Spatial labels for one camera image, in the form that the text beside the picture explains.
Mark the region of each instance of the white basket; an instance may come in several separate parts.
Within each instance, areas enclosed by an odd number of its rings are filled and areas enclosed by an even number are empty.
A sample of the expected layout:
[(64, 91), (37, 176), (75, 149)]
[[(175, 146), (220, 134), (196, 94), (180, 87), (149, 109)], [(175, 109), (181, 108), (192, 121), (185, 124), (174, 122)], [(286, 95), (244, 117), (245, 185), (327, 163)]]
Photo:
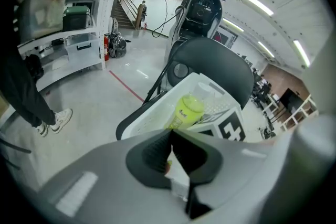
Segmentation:
[(215, 85), (221, 91), (221, 105), (228, 108), (237, 106), (241, 114), (239, 103), (223, 88), (202, 74), (191, 73), (167, 94), (154, 103), (123, 132), (121, 139), (126, 139), (139, 134), (163, 129), (163, 125), (169, 120), (175, 110), (178, 100), (185, 94), (192, 92), (195, 86), (202, 82), (207, 85)]

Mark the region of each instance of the black chair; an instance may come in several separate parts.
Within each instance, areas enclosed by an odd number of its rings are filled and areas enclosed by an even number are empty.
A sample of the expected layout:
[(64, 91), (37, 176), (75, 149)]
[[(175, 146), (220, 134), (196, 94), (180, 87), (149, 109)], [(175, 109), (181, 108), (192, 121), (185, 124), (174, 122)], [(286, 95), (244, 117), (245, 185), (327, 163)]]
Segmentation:
[(251, 96), (254, 77), (249, 65), (229, 48), (213, 39), (201, 37), (185, 42), (178, 41), (173, 45), (170, 60), (165, 67), (171, 86), (183, 80), (174, 72), (179, 63), (189, 68), (188, 74), (202, 73), (215, 81), (242, 109)]

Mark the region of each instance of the desk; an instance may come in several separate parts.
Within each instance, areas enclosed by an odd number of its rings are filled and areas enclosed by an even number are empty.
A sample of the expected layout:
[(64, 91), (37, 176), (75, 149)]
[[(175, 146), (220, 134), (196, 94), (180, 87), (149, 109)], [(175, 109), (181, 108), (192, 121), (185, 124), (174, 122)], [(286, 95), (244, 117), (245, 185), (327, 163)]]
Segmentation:
[(267, 97), (271, 101), (271, 103), (267, 107), (265, 107), (262, 112), (265, 112), (266, 109), (270, 108), (271, 105), (274, 105), (275, 109), (272, 110), (272, 113), (274, 113), (279, 108), (279, 106), (278, 106), (277, 102), (275, 101), (275, 99), (270, 94), (267, 94)]

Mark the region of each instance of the concrete floor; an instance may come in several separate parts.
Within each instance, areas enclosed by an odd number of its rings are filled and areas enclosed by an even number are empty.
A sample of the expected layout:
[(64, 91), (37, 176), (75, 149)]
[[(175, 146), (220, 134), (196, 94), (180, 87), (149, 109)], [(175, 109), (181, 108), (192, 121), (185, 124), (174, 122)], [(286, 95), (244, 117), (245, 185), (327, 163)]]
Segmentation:
[[(163, 68), (165, 37), (153, 38), (151, 32), (121, 29), (131, 40), (127, 54), (107, 62), (107, 70), (91, 67), (74, 73), (42, 91), (50, 108), (72, 108), (74, 114), (63, 130), (42, 138), (20, 116), (14, 114), (2, 128), (4, 139), (31, 149), (24, 154), (4, 148), (9, 159), (21, 167), (11, 169), (15, 178), (38, 190), (55, 173), (91, 149), (116, 141), (118, 124), (139, 108)], [(131, 93), (109, 71), (132, 89)], [(266, 126), (261, 110), (250, 101), (243, 109), (247, 142), (262, 140), (258, 128)]]

